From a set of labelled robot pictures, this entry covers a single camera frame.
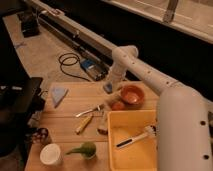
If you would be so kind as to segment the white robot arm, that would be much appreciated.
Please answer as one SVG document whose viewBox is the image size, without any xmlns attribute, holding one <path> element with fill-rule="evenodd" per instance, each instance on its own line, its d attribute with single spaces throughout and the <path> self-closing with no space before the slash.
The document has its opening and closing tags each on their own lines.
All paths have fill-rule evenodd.
<svg viewBox="0 0 213 171">
<path fill-rule="evenodd" d="M 133 73 L 158 96 L 157 170 L 213 171 L 207 100 L 194 88 L 138 59 L 133 45 L 116 46 L 108 83 L 116 87 Z"/>
</svg>

